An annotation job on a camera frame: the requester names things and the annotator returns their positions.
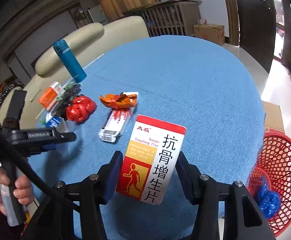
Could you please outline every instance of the floor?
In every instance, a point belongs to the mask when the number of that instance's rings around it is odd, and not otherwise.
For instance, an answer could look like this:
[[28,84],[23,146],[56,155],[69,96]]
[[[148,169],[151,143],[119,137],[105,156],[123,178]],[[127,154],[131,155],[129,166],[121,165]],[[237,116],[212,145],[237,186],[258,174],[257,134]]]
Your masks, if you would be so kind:
[[[242,48],[229,44],[225,44],[223,47],[245,65],[255,81],[261,100],[280,106],[285,133],[291,138],[291,82],[285,67],[280,62],[273,60],[270,74],[268,74]],[[219,220],[221,239],[223,225],[224,221]],[[291,224],[277,239],[291,240]]]

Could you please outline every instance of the blue water bottle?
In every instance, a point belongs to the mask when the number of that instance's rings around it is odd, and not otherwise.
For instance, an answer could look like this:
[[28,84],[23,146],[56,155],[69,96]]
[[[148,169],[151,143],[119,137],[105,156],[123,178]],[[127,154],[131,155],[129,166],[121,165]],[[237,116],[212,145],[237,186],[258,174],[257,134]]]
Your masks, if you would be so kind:
[[84,72],[65,40],[56,41],[53,44],[53,49],[76,83],[80,83],[86,78],[87,74]]

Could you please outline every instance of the sofa cushion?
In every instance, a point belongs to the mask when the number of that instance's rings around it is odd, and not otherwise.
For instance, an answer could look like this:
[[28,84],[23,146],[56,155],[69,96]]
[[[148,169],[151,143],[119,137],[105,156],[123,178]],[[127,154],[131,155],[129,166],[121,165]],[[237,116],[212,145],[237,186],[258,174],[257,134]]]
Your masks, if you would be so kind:
[[[63,39],[68,43],[70,49],[75,51],[97,36],[102,36],[103,33],[104,28],[101,23],[91,23],[75,30]],[[45,75],[56,67],[58,63],[60,63],[60,59],[51,46],[36,62],[35,71],[38,75]]]

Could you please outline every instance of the screw head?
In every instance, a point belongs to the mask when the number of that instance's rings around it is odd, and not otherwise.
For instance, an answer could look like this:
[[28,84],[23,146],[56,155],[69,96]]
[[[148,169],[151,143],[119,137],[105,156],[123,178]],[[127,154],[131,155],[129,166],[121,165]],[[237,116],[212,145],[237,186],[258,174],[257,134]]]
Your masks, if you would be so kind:
[[56,187],[62,187],[64,185],[64,182],[62,180],[59,180],[55,183]]
[[99,178],[99,175],[98,174],[91,174],[90,176],[89,176],[89,179],[90,180],[97,180]]
[[208,180],[209,179],[209,176],[207,174],[201,174],[200,175],[200,179],[202,179],[202,180]]
[[234,184],[237,186],[237,187],[242,187],[243,186],[243,182],[241,180],[236,180],[234,182]]

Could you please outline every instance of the blue plastic bag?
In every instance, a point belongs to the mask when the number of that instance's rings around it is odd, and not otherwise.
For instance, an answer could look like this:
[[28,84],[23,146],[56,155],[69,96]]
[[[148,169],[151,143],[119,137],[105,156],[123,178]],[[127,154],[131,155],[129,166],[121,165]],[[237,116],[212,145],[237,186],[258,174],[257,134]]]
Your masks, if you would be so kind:
[[264,176],[260,178],[262,184],[255,196],[255,201],[259,205],[263,215],[267,220],[273,218],[281,206],[280,195],[276,191],[269,190],[269,184]]

